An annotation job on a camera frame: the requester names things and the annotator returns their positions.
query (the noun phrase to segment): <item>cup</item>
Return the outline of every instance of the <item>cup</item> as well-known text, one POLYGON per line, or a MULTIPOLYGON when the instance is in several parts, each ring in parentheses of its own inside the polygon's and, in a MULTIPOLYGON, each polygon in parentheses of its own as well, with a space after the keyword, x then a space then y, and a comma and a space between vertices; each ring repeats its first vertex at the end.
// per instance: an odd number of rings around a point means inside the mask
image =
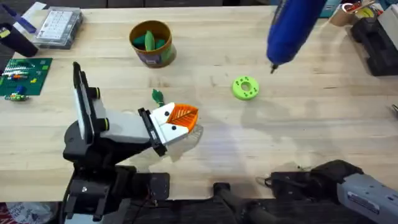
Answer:
POLYGON ((160 21, 145 21, 136 25, 130 32, 129 40, 140 60, 151 68, 160 68, 170 64, 177 54, 172 43, 172 34, 169 27, 160 21), (134 46, 132 44, 133 40, 145 35, 147 30, 152 32, 155 41, 163 39, 165 44, 158 49, 149 51, 138 49, 134 46))
POLYGON ((5 37, 0 37, 0 43, 9 47, 12 50, 20 53, 25 57, 33 57, 38 49, 33 45, 24 35, 8 23, 0 24, 0 30, 6 28, 9 34, 5 37))
POLYGON ((329 22, 335 26, 342 27, 349 24, 355 17, 353 13, 347 12, 353 4, 345 3, 340 6, 335 14, 330 18, 329 22))

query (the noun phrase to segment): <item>glue gun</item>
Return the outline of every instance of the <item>glue gun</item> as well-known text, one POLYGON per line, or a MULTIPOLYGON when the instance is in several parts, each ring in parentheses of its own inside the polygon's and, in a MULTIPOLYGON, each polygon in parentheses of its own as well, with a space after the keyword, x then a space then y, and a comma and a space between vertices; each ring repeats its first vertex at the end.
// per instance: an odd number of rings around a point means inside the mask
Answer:
POLYGON ((280 0, 268 34, 271 74, 291 61, 310 35, 327 0, 280 0))

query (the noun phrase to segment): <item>orange toy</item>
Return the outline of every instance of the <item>orange toy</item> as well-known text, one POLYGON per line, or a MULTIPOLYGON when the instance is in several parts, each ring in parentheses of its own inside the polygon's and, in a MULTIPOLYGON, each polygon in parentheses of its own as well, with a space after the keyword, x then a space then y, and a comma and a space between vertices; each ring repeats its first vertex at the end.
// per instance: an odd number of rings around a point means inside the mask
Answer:
POLYGON ((198 108, 191 105, 175 104, 167 123, 187 127, 189 130, 188 132, 191 132, 195 127, 197 120, 198 108))

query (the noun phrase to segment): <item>pencil cup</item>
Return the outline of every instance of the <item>pencil cup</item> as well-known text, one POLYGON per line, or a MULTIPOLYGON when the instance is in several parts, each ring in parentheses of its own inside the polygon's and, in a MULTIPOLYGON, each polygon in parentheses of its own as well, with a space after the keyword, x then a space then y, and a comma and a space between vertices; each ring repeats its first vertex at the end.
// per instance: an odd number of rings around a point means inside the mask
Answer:
POLYGON ((140 60, 148 67, 164 67, 174 60, 177 53, 172 43, 172 34, 169 27, 160 21, 145 21, 136 25, 130 32, 129 40, 140 60), (140 48, 134 45, 134 40, 145 36, 147 31, 153 34, 156 42, 162 40, 165 44, 154 50, 146 50, 145 47, 140 48))
POLYGON ((351 3, 342 4, 335 14, 330 18, 329 22, 338 27, 349 24, 355 17, 354 14, 347 12, 347 9, 349 9, 351 6, 351 3))

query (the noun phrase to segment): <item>nozzle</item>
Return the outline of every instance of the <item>nozzle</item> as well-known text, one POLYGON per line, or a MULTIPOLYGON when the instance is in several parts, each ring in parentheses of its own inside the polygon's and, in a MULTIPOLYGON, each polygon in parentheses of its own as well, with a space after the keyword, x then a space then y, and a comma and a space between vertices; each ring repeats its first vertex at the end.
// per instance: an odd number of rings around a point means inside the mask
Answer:
POLYGON ((274 71, 275 71, 275 69, 277 69, 278 67, 279 67, 279 65, 272 64, 272 65, 271 65, 271 74, 273 74, 274 71))

